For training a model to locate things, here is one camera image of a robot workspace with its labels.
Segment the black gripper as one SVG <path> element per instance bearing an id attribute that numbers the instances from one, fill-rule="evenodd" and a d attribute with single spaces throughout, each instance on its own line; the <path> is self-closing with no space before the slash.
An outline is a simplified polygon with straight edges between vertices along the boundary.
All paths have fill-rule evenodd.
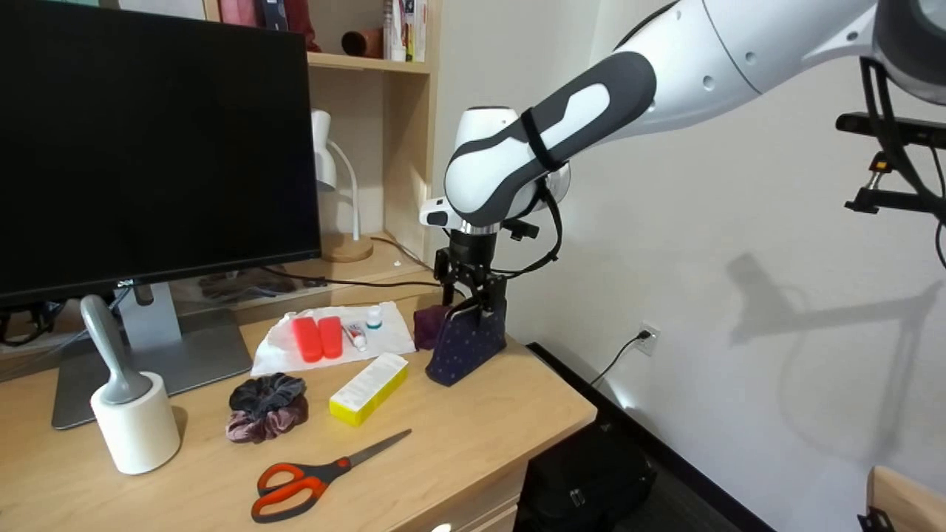
<path id="1" fill-rule="evenodd" d="M 497 237 L 453 232 L 448 243 L 434 251 L 434 279 L 440 280 L 440 319 L 445 323 L 465 298 L 459 288 L 479 297 L 482 329 L 505 338 L 505 279 L 493 270 Z"/>

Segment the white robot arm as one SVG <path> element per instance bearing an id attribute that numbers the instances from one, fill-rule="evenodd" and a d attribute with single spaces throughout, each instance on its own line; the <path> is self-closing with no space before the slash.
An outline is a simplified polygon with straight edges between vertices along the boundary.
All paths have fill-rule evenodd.
<path id="1" fill-rule="evenodd" d="M 898 171 L 911 143 L 941 131 L 901 121 L 896 90 L 936 104 L 946 94 L 941 0 L 670 0 L 635 23 L 610 57 L 513 113 L 462 115 L 444 196 L 423 218 L 448 234 L 438 255 L 444 285 L 471 298 L 445 314 L 448 341 L 505 333 L 505 276 L 491 267 L 499 232 L 524 237 L 524 217 L 550 205 L 546 178 L 579 152 L 620 135 L 688 128 L 737 109 L 790 78 L 853 57 L 879 78 L 850 124 L 876 135 Z"/>

